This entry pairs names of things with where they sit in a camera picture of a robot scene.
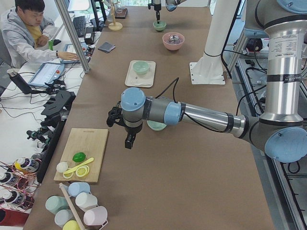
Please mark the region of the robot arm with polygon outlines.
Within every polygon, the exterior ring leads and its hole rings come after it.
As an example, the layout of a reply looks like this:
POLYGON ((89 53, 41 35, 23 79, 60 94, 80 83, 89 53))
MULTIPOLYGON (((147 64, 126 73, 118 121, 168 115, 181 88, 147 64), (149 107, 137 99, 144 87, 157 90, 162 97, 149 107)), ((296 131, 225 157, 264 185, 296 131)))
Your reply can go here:
MULTIPOLYGON (((178 5, 185 2, 186 0, 166 0, 165 6, 169 12, 174 11, 178 5)), ((160 11, 162 9, 162 1, 161 0, 150 0, 148 1, 148 9, 150 10, 153 7, 156 14, 156 21, 160 23, 160 11)))
POLYGON ((176 125, 193 122, 218 133, 230 133, 283 163, 307 153, 307 132, 298 114, 302 81, 302 48, 307 30, 304 0, 250 0, 246 28, 269 37, 264 111, 258 117, 233 115, 207 108, 155 99, 139 88, 121 95, 120 120, 127 131, 125 147, 131 149, 144 120, 176 125))

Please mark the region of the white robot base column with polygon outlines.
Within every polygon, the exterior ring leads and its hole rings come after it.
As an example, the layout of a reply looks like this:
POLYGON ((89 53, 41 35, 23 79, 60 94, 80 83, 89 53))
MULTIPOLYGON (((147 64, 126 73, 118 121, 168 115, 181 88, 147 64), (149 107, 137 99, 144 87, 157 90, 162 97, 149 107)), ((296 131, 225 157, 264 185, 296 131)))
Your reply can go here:
POLYGON ((203 56, 198 62, 190 63, 192 84, 225 84, 221 61, 222 51, 239 6, 239 0, 218 0, 216 2, 203 56))

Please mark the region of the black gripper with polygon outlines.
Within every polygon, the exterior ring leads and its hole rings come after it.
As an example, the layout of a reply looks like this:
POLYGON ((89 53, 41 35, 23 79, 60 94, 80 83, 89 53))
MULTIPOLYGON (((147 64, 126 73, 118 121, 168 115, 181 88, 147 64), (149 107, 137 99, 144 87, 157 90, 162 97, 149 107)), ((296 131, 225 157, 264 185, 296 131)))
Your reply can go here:
POLYGON ((156 21, 157 23, 160 23, 160 10, 161 10, 161 4, 154 3, 153 4, 154 10, 156 11, 156 21))
POLYGON ((136 136, 139 132, 142 130, 142 126, 138 127, 125 127, 125 130, 127 132, 127 137, 125 139, 125 148, 132 149, 133 143, 136 139, 136 136))

